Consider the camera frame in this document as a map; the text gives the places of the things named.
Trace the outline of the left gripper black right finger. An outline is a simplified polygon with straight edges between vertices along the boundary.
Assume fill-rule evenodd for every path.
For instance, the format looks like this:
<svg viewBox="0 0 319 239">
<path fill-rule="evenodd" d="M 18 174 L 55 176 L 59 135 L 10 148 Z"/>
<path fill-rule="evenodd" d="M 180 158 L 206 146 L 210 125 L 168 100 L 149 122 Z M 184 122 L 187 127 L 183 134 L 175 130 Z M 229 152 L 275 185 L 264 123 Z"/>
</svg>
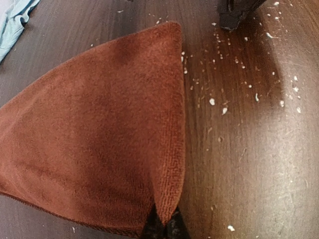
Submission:
<svg viewBox="0 0 319 239">
<path fill-rule="evenodd" d="M 176 208 L 165 226 L 166 239 L 191 239 L 179 208 Z"/>
</svg>

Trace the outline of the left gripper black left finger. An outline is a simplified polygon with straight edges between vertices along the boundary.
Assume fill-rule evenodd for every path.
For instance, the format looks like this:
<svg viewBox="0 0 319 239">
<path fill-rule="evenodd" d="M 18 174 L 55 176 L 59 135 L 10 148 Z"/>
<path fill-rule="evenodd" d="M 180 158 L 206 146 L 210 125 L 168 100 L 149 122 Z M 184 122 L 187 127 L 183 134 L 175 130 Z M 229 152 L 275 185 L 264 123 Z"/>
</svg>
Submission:
<svg viewBox="0 0 319 239">
<path fill-rule="evenodd" d="M 140 235 L 140 239 L 163 239 L 165 226 L 160 220 L 156 206 L 153 205 Z"/>
</svg>

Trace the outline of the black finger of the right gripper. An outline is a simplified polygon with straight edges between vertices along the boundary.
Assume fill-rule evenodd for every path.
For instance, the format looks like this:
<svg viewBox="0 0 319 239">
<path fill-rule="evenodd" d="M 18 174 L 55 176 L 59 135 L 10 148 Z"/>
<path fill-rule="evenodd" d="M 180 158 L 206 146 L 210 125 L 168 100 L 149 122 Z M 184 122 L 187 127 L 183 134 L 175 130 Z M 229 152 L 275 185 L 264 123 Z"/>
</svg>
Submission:
<svg viewBox="0 0 319 239">
<path fill-rule="evenodd" d="M 217 11 L 219 14 L 219 25 L 222 29 L 233 31 L 239 24 L 265 0 L 219 0 Z"/>
</svg>

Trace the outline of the rust brown towel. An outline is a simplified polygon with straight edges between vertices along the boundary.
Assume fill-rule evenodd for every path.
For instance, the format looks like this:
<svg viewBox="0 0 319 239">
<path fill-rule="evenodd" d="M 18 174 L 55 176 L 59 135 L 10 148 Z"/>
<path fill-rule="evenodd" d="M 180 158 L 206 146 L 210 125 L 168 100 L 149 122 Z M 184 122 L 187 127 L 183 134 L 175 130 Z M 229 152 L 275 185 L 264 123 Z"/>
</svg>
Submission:
<svg viewBox="0 0 319 239">
<path fill-rule="evenodd" d="M 0 193 L 140 238 L 164 224 L 185 177 L 182 33 L 169 21 L 50 70 L 0 110 Z"/>
</svg>

